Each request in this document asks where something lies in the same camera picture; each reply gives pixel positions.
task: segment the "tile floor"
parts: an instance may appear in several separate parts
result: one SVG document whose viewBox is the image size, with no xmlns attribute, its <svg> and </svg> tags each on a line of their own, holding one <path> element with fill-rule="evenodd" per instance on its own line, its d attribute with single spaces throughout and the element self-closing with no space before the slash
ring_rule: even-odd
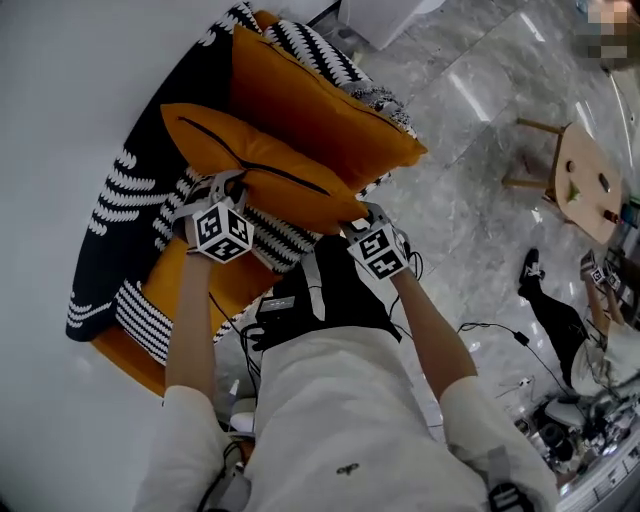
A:
<svg viewBox="0 0 640 512">
<path fill-rule="evenodd" d="M 582 123 L 627 187 L 639 190 L 640 174 L 633 166 L 639 149 L 633 123 L 640 107 L 638 81 L 625 72 L 614 82 L 597 62 L 576 57 L 575 35 L 584 23 L 572 0 L 447 0 L 380 52 L 343 30 L 335 13 L 315 26 L 346 53 L 363 54 L 360 66 L 406 101 L 430 150 L 369 197 L 422 254 L 427 293 L 455 327 L 483 321 L 522 331 L 558 377 L 546 334 L 516 294 L 522 260 L 530 247 L 538 247 L 547 272 L 544 290 L 586 314 L 578 261 L 589 248 L 603 249 L 565 225 L 539 192 L 504 189 L 500 180 L 507 172 L 526 174 L 525 161 L 531 174 L 547 173 L 553 159 L 555 137 L 516 126 L 515 118 L 522 116 L 556 125 Z M 616 82 L 625 84 L 622 92 Z M 392 302 L 390 285 L 372 287 L 386 304 Z M 395 315 L 406 321 L 401 308 Z M 533 386 L 500 398 L 514 417 L 558 392 L 542 365 L 508 333 L 476 329 L 463 338 L 494 396 L 524 377 L 534 378 Z M 439 425 L 437 403 L 410 340 L 401 347 L 427 421 Z M 232 339 L 219 351 L 234 360 L 240 355 Z M 228 369 L 226 379 L 235 375 Z M 437 427 L 433 433 L 442 435 Z"/>
</svg>

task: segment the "black pants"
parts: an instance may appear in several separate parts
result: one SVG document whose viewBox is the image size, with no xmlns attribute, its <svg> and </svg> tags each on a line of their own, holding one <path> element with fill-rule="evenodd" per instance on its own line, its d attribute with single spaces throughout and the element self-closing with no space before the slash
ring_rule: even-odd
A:
<svg viewBox="0 0 640 512">
<path fill-rule="evenodd" d="M 571 386 L 573 359 L 588 337 L 580 315 L 571 306 L 545 295 L 537 278 L 526 280 L 518 293 L 531 304 L 560 360 L 564 381 Z"/>
<path fill-rule="evenodd" d="M 288 315 L 287 321 L 266 326 L 256 349 L 266 350 L 311 331 L 344 326 L 383 329 L 400 341 L 401 336 L 384 304 L 360 280 L 356 262 L 347 247 L 348 242 L 340 236 L 325 236 L 315 247 L 322 281 L 324 321 L 313 314 L 309 285 L 302 264 L 298 263 L 273 287 L 274 297 L 295 297 L 293 314 Z"/>
</svg>

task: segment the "white wall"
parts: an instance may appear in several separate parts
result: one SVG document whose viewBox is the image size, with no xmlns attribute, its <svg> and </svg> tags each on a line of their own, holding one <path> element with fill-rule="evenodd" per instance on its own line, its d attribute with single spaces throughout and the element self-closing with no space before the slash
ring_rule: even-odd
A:
<svg viewBox="0 0 640 512">
<path fill-rule="evenodd" d="M 131 508 L 159 400 L 65 337 L 71 280 L 131 126 L 232 3 L 0 7 L 0 493 L 17 511 Z"/>
</svg>

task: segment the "wooden stool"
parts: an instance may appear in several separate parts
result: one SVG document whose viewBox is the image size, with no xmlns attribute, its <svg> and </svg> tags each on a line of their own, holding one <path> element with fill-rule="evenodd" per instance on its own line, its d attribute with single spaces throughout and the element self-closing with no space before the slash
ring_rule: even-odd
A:
<svg viewBox="0 0 640 512">
<path fill-rule="evenodd" d="M 605 219 L 604 213 L 607 210 L 620 213 L 622 184 L 603 151 L 577 123 L 557 128 L 522 118 L 516 122 L 557 135 L 551 175 L 547 181 L 514 180 L 505 176 L 502 184 L 544 190 L 543 199 L 560 209 L 565 222 L 578 225 L 594 240 L 606 244 L 616 224 Z M 601 174 L 609 184 L 608 192 L 600 183 Z M 577 189 L 577 199 L 570 200 L 572 189 Z"/>
</svg>

